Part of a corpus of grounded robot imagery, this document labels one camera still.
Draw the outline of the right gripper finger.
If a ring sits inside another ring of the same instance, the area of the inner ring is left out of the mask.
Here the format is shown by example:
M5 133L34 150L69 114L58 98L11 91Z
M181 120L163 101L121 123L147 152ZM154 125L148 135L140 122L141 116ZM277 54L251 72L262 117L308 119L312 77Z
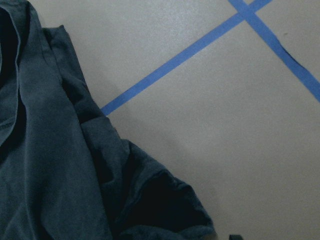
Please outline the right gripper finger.
M229 240L243 240L243 237L239 234L230 234Z

